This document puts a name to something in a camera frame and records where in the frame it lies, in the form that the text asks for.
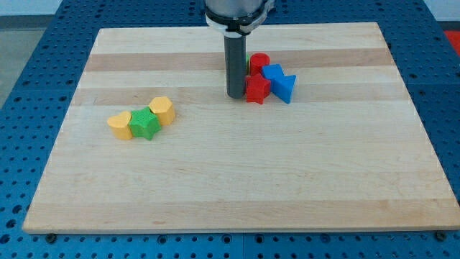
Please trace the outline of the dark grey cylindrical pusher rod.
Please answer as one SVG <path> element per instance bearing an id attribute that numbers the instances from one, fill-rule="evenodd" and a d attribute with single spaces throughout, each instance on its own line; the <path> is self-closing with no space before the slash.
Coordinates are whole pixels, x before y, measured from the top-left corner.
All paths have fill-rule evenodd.
<path id="1" fill-rule="evenodd" d="M 233 99 L 241 99 L 246 88 L 246 37 L 224 37 L 224 55 L 227 95 Z"/>

